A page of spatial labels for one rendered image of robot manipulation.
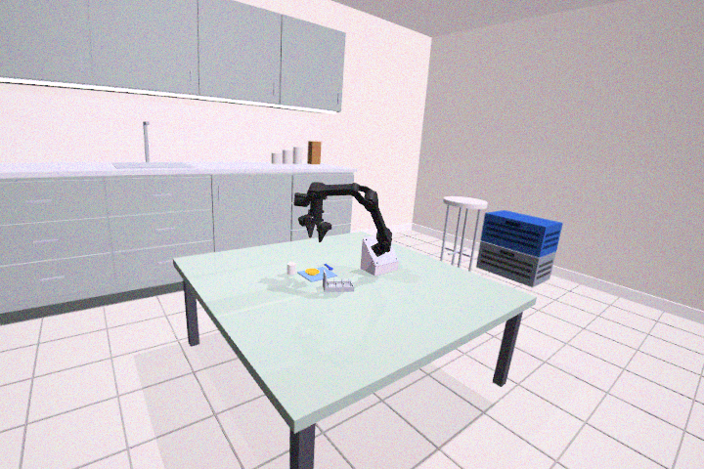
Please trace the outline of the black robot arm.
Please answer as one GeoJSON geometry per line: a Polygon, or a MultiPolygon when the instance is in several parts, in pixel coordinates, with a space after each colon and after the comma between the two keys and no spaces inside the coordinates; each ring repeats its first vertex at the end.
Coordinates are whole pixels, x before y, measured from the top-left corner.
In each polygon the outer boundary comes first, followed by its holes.
{"type": "MultiPolygon", "coordinates": [[[[369,211],[373,217],[374,224],[376,226],[376,240],[377,244],[371,246],[376,257],[384,254],[385,252],[390,252],[391,242],[392,242],[392,232],[386,228],[382,215],[378,207],[378,196],[377,192],[373,191],[369,187],[361,186],[357,183],[353,184],[341,184],[341,185],[325,185],[320,182],[313,182],[307,193],[296,192],[294,194],[294,206],[307,207],[310,204],[312,209],[322,209],[323,199],[327,199],[329,195],[352,195],[357,201],[362,204],[367,211],[369,211]],[[363,197],[359,192],[364,192],[363,197]]],[[[299,225],[302,227],[310,224],[315,224],[315,219],[313,213],[303,215],[298,217],[299,225]]]]}

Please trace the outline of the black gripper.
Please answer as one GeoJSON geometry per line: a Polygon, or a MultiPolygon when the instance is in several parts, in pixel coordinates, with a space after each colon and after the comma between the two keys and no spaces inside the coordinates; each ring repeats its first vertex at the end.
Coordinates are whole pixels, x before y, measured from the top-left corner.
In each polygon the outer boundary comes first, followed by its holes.
{"type": "Polygon", "coordinates": [[[327,231],[331,230],[331,223],[324,222],[324,219],[322,219],[322,214],[324,213],[323,208],[322,209],[308,209],[310,211],[310,214],[313,213],[314,219],[315,219],[315,224],[312,224],[312,222],[308,225],[306,225],[306,229],[308,232],[309,237],[312,237],[314,227],[317,225],[317,232],[318,232],[318,237],[319,237],[319,242],[322,242],[325,234],[327,231]],[[321,223],[322,222],[322,223],[321,223]]]}

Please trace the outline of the light blue square mat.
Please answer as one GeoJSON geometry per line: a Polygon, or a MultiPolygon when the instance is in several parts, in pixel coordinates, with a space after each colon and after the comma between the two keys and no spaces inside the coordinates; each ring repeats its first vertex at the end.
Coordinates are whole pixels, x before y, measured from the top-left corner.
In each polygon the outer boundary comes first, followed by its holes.
{"type": "Polygon", "coordinates": [[[330,277],[337,277],[336,274],[334,274],[333,272],[327,270],[327,269],[324,268],[324,267],[316,268],[316,269],[319,270],[320,272],[319,272],[318,274],[316,274],[315,276],[309,276],[308,274],[305,273],[305,271],[301,271],[301,272],[297,272],[297,273],[300,274],[301,276],[305,277],[306,279],[308,279],[308,280],[311,281],[311,282],[313,282],[313,281],[318,281],[318,280],[322,280],[322,279],[323,279],[323,270],[326,271],[327,278],[330,278],[330,277]]]}

